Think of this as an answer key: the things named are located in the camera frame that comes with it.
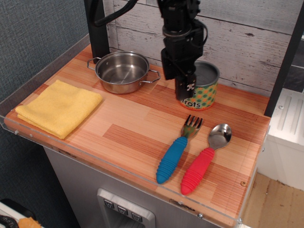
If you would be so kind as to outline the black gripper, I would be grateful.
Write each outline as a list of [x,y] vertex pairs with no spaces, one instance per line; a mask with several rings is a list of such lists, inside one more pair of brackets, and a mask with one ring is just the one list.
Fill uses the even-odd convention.
[[175,78],[177,100],[193,97],[196,86],[194,62],[203,54],[204,24],[194,20],[187,33],[166,34],[163,42],[165,48],[161,51],[161,60],[165,78]]

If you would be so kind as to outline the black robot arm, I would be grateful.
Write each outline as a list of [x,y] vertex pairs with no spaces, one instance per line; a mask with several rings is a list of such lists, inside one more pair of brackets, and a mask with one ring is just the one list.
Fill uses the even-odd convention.
[[165,48],[161,51],[165,79],[175,80],[176,99],[193,96],[196,86],[195,61],[203,55],[208,38],[205,24],[196,19],[199,0],[159,0]]

